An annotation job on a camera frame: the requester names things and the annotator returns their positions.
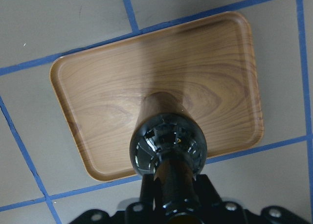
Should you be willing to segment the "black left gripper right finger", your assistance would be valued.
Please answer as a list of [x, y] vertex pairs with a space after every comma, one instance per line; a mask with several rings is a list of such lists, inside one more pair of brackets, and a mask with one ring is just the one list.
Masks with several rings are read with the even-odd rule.
[[196, 175], [193, 185], [203, 207], [213, 207], [222, 202], [220, 195], [207, 175]]

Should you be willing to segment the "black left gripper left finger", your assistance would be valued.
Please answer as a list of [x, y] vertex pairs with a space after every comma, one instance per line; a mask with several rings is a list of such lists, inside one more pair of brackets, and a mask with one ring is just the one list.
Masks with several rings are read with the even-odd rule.
[[145, 174], [142, 177], [139, 201], [151, 209], [155, 207], [155, 184], [154, 175]]

